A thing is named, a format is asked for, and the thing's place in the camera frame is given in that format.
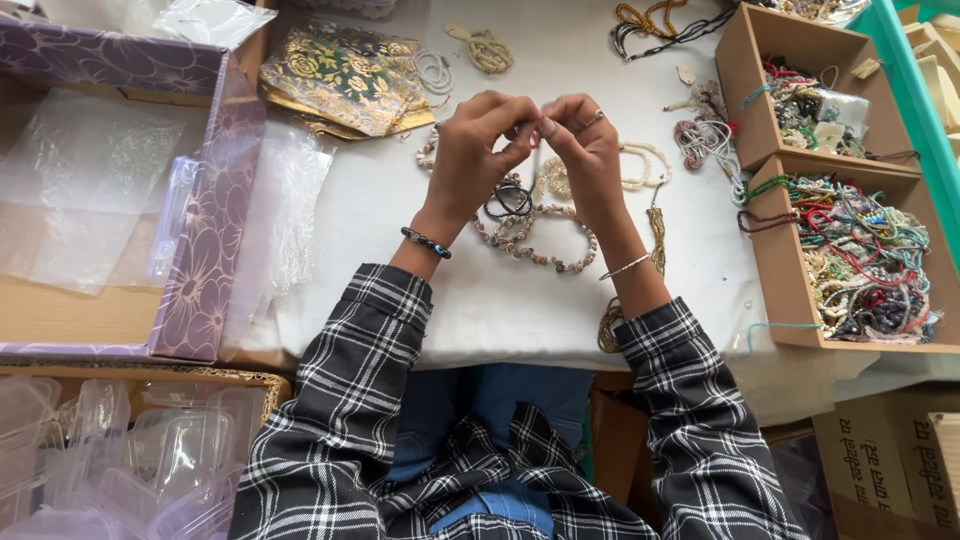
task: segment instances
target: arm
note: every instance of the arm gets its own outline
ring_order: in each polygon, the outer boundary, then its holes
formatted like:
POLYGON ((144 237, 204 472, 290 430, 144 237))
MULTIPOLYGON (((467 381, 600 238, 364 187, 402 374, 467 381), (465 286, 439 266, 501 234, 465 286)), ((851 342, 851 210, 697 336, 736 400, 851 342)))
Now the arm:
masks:
MULTIPOLYGON (((543 108, 541 130, 615 271, 646 249, 623 200, 616 129, 591 122, 597 110, 585 95, 563 97, 543 108)), ((629 321, 615 333, 650 414, 663 538, 805 538, 753 414, 684 301, 671 301, 649 258, 612 280, 629 321)))
MULTIPOLYGON (((525 141, 539 118, 528 98, 496 92, 461 104, 444 124, 410 228, 450 246, 503 175, 530 155, 525 141), (523 142, 494 154, 508 130, 523 142)), ((253 442, 229 538, 384 537, 375 494, 393 463, 400 399, 432 308, 427 281, 441 261, 400 242, 390 266, 360 267, 307 347, 296 397, 253 442)))

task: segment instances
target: hand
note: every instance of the hand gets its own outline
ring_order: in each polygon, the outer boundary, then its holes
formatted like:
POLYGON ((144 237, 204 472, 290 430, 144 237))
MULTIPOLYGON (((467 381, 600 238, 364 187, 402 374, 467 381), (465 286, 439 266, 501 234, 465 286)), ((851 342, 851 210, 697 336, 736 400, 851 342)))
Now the hand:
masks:
POLYGON ((577 217, 597 234, 612 219, 629 218, 620 183, 620 147, 607 118, 590 122, 600 107, 586 94, 543 107, 540 133, 566 166, 577 217))
POLYGON ((539 121, 540 111, 530 98, 492 90, 457 106, 440 128, 437 159, 420 214, 443 223, 456 237, 496 184, 530 157, 530 137, 539 121), (495 153, 493 145, 501 135, 511 142, 495 153))

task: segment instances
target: shirt sleeve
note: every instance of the shirt sleeve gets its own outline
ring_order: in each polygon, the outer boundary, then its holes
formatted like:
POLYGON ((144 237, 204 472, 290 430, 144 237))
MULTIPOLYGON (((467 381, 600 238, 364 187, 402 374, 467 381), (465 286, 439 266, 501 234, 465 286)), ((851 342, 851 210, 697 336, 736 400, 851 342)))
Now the shirt sleeve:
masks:
POLYGON ((295 399, 253 442, 229 538, 385 536, 373 491, 393 462, 400 398, 430 295, 408 272, 360 267, 303 354, 295 399))
POLYGON ((805 539, 753 413, 684 301, 614 332, 650 413, 663 538, 805 539))

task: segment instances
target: black and white plaid shirt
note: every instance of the black and white plaid shirt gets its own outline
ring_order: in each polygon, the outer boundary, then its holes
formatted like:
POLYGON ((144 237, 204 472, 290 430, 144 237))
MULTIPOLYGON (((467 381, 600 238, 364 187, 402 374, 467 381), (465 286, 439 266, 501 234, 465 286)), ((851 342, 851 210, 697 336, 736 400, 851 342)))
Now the black and white plaid shirt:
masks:
MULTIPOLYGON (((229 538, 545 539, 528 523, 491 514, 429 532, 478 486, 514 471, 549 495, 555 538, 657 538, 584 480, 572 451, 530 405, 516 410, 509 456, 465 418, 420 478, 385 481, 430 295, 426 282, 403 270, 360 267, 303 356, 297 398, 271 415, 253 443, 229 538)), ((683 300, 637 317, 616 335, 651 415, 663 537, 805 538, 753 415, 683 300)))

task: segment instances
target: black beaded bracelet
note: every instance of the black beaded bracelet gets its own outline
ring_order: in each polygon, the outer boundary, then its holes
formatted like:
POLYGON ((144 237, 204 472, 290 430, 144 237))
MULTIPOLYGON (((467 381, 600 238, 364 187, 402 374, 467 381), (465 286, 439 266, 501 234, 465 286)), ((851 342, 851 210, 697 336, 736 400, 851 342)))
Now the black beaded bracelet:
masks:
POLYGON ((410 238, 414 242, 417 242, 419 245, 426 247, 426 249, 436 253, 443 258, 451 258, 453 254, 449 252, 444 246, 434 242, 433 240, 428 239, 423 234, 420 234, 409 227, 400 227, 400 232, 404 236, 410 238))

